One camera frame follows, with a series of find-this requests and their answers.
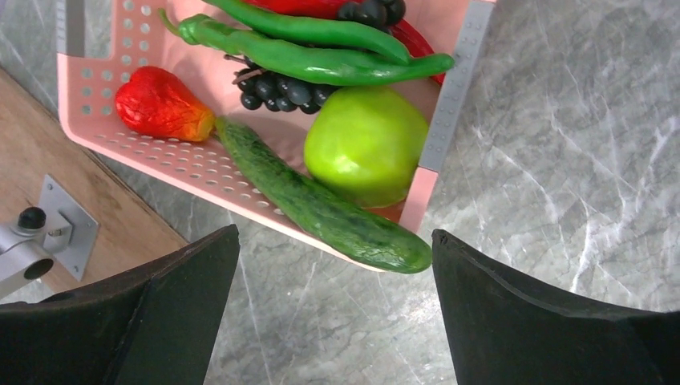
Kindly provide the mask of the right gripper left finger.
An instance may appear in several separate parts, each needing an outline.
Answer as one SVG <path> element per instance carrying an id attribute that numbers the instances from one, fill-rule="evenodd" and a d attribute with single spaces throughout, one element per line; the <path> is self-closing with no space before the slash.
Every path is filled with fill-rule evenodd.
<path id="1" fill-rule="evenodd" d="M 228 225 L 101 281 L 2 305 L 2 383 L 203 383 L 239 251 Z"/>

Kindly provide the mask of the red chili pepper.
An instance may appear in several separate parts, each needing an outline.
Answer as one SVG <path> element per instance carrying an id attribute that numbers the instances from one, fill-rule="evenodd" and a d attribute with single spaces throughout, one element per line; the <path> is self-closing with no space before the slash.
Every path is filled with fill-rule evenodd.
<path id="1" fill-rule="evenodd" d="M 437 54 L 424 37 L 405 21 L 407 7 L 404 1 L 243 1 L 278 14 L 306 16 L 338 21 L 352 21 L 371 26 L 399 40 L 409 51 L 411 59 Z M 327 46 L 316 43 L 297 43 L 304 47 L 349 49 L 376 54 L 366 49 Z M 443 74 L 429 78 L 443 81 Z"/>

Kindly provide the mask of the long green chili pepper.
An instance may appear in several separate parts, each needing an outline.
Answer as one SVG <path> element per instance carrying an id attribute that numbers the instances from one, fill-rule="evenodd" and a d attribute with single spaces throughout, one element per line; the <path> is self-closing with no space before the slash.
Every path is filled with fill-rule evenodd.
<path id="1" fill-rule="evenodd" d="M 206 14 L 172 23 L 158 9 L 166 29 L 190 45 L 201 45 L 228 55 L 244 55 L 258 66 L 309 83 L 333 86 L 377 86 L 444 73 L 455 65 L 448 54 L 433 54 L 396 64 L 366 52 L 304 47 L 253 30 L 227 26 Z"/>

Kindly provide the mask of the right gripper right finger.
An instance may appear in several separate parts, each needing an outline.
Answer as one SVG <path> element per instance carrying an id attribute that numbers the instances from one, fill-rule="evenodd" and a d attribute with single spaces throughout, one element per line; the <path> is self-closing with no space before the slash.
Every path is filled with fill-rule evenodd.
<path id="1" fill-rule="evenodd" d="M 450 233 L 433 272 L 460 384 L 676 384 L 679 314 L 551 286 Z"/>

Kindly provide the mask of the green cucumber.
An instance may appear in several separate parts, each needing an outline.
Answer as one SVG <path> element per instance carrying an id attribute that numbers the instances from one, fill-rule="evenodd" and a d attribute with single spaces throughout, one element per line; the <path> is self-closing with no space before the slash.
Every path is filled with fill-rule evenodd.
<path id="1" fill-rule="evenodd" d="M 252 128 L 224 116 L 215 128 L 242 175 L 306 233 L 351 261 L 381 270 L 416 274 L 431 266 L 431 247 L 423 239 L 303 176 Z"/>

